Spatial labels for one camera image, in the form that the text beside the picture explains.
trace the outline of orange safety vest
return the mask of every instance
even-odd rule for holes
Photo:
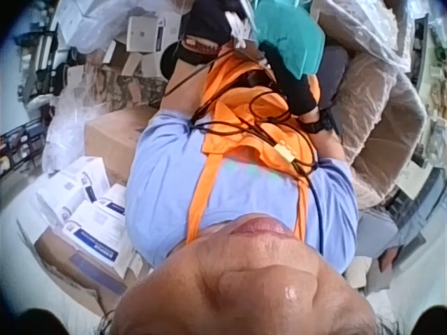
[[[229,85],[239,76],[250,70],[258,70],[261,67],[251,61],[238,59],[237,57],[228,57],[215,63],[210,71],[205,94],[202,104],[206,103],[220,89]],[[319,101],[320,89],[316,77],[309,76],[309,85],[316,99]],[[220,96],[210,106],[213,121],[226,121],[232,124],[243,126],[244,124],[237,118],[241,117],[250,124],[254,123],[254,115],[249,110],[250,102],[259,94],[270,91],[267,87],[253,88],[234,88],[228,90]],[[252,103],[252,110],[260,117],[278,117],[288,110],[285,100],[279,94],[267,94],[257,98]],[[262,129],[273,137],[276,142],[284,144],[288,148],[288,153],[297,158],[299,161],[312,163],[313,146],[309,146],[309,139],[301,135],[289,127],[273,124],[262,124]],[[210,128],[219,132],[231,132],[235,129],[222,124],[213,124]],[[196,189],[193,194],[188,213],[188,232],[186,242],[192,242],[198,235],[199,225],[205,209],[208,198],[210,197],[214,182],[216,180],[219,167],[225,154],[237,152],[237,149],[243,147],[251,147],[255,154],[251,155],[249,160],[270,168],[278,172],[291,175],[298,181],[298,213],[295,224],[295,236],[304,241],[306,234],[306,214],[309,185],[303,176],[299,176],[290,161],[286,160],[274,147],[264,142],[262,139],[249,133],[241,133],[237,135],[220,136],[206,133],[205,140],[202,145],[202,152],[207,155],[205,167],[200,175]],[[310,172],[310,167],[303,166],[303,170]]]

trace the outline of black watch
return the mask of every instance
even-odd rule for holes
[[[298,123],[301,129],[308,134],[318,134],[321,131],[332,131],[336,126],[329,110],[321,110],[320,119],[317,122],[306,124],[298,119]]]
[[[182,61],[197,66],[205,65],[216,59],[216,55],[213,54],[201,54],[199,52],[191,51],[186,49],[181,43],[179,44],[179,49],[177,51],[178,59]]]

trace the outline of blue label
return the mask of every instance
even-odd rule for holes
[[[90,201],[95,202],[96,196],[95,196],[95,192],[93,192],[93,188],[91,186],[87,186],[85,188],[85,191],[87,192],[87,196],[89,197]]]
[[[106,206],[107,208],[117,212],[118,214],[125,215],[124,214],[124,207],[119,206],[118,204],[115,204],[113,202],[109,202],[109,204]]]
[[[106,246],[103,242],[98,241],[93,236],[91,236],[88,232],[83,230],[82,228],[77,230],[74,235],[83,241],[86,245],[88,245],[90,248],[95,250],[98,254],[102,255],[103,257],[107,258],[108,260],[111,260],[114,262],[117,259],[118,252],[115,250],[109,248]]]
[[[161,51],[161,40],[163,38],[163,27],[159,27],[156,32],[156,49],[155,51]]]

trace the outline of light blue shirt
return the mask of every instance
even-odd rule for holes
[[[126,193],[126,225],[136,250],[159,267],[186,238],[187,216],[206,155],[205,134],[191,129],[180,112],[160,111],[141,135]],[[339,272],[356,251],[358,209],[346,163],[320,159],[311,174],[323,216],[320,241],[314,197],[309,190],[305,242]],[[294,229],[296,181],[267,168],[225,158],[219,169],[200,229],[243,214],[268,214]]]

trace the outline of black cable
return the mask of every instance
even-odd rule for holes
[[[200,68],[198,68],[197,70],[192,72],[192,74],[190,74],[188,77],[184,78],[181,82],[179,82],[177,85],[175,85],[167,93],[165,93],[163,97],[165,98],[166,96],[169,96],[170,94],[174,93],[174,91],[177,91],[182,85],[186,84],[186,82],[188,82],[192,77],[199,74],[200,72],[202,72],[203,70],[205,70],[206,68],[208,68],[209,66],[214,64],[216,61],[224,58],[225,56],[228,56],[232,52],[234,52],[234,50],[229,50],[227,52],[224,52],[223,54],[220,54],[216,59],[213,59],[211,62],[202,65]]]
[[[236,51],[238,51],[240,54],[243,54],[250,61],[255,62],[255,63],[258,64],[258,61],[255,60],[253,57],[249,56],[248,54],[245,54],[241,50],[236,50]],[[205,64],[205,65],[201,66],[199,69],[194,71],[188,77],[183,79],[179,84],[175,85],[164,96],[165,97],[169,96],[171,93],[173,93],[179,87],[184,85],[186,82],[188,82],[192,77],[197,75],[199,72],[201,72],[205,68],[208,68],[209,66],[211,66],[213,63],[215,63],[219,59],[222,59],[225,56],[228,56],[231,52],[234,52],[234,50],[229,50],[227,52],[224,52],[222,55],[220,55],[219,57],[217,57],[213,61],[209,62],[208,64]],[[265,70],[265,73],[274,82],[274,79],[272,78],[272,76],[269,74],[269,72],[267,70]],[[215,95],[213,95],[213,97],[211,97],[203,106],[198,108],[196,110],[196,112],[194,113],[193,122],[198,121],[204,115],[204,113],[206,113],[206,110],[208,109],[208,107],[211,104],[213,104],[213,102],[216,101],[218,98],[220,98],[223,94],[225,94],[229,89],[231,89],[232,86],[236,82],[237,82],[237,79],[234,82],[232,82],[230,84],[227,84],[220,91],[215,93]],[[278,117],[268,117],[268,118],[262,118],[262,117],[260,117],[259,115],[257,115],[253,111],[253,105],[254,105],[255,101],[258,100],[259,98],[263,97],[263,96],[268,95],[268,94],[279,94],[280,96],[282,96],[285,99],[283,93],[280,92],[280,90],[276,87],[276,85],[273,85],[273,88],[271,87],[270,91],[263,92],[263,93],[255,96],[253,99],[251,99],[251,101],[249,103],[249,110],[250,110],[250,113],[252,113],[253,116],[255,117],[254,125],[251,125],[247,120],[244,120],[243,118],[237,116],[237,118],[240,120],[240,122],[242,122],[246,127],[240,126],[238,124],[232,124],[230,122],[225,122],[225,121],[208,121],[208,122],[203,122],[201,124],[192,123],[191,124],[191,128],[192,129],[197,129],[199,131],[203,131],[203,132],[206,132],[206,133],[211,133],[211,134],[214,134],[214,135],[219,135],[219,136],[230,136],[230,135],[237,135],[237,134],[241,134],[241,133],[249,133],[250,135],[253,135],[253,136],[257,137],[257,138],[261,139],[262,141],[267,142],[272,147],[274,147],[278,143],[270,136],[270,134],[268,134],[262,128],[262,124],[274,124],[275,126],[279,126],[279,125],[287,126],[287,127],[291,128],[292,130],[294,130],[296,133],[298,133],[302,138],[304,138],[305,142],[307,143],[309,148],[311,148],[312,162],[311,163],[302,162],[302,161],[299,161],[298,159],[295,158],[291,162],[291,165],[293,166],[294,170],[297,172],[298,176],[303,176],[306,179],[306,182],[308,183],[309,188],[310,188],[310,190],[312,192],[312,196],[314,197],[316,211],[317,211],[317,216],[318,216],[318,230],[319,230],[319,236],[318,237],[320,239],[320,243],[319,243],[318,249],[319,249],[320,254],[323,255],[323,242],[324,242],[324,240],[323,240],[323,238],[324,238],[324,234],[323,234],[323,215],[321,213],[321,206],[320,206],[320,202],[318,200],[318,195],[316,194],[316,189],[314,188],[314,185],[313,185],[312,181],[309,178],[310,174],[314,170],[316,170],[318,168],[318,162],[316,161],[316,157],[315,157],[314,150],[312,148],[312,144],[309,141],[309,139],[305,136],[305,134],[303,134],[303,132],[301,130],[299,130],[297,128],[294,128],[294,127],[292,127],[292,125],[287,123],[287,121],[289,121],[291,119],[291,116],[292,116],[292,114],[290,113],[289,110],[285,111],[283,114],[279,115]],[[209,127],[209,126],[212,126],[212,125],[215,125],[215,124],[221,124],[221,125],[224,125],[224,126],[230,126],[230,127],[233,127],[233,128],[235,128],[237,130],[236,131],[228,131],[228,132],[215,131],[215,130],[213,130],[213,129],[211,129]],[[307,168],[311,168],[310,172],[305,172],[303,166],[307,167]]]

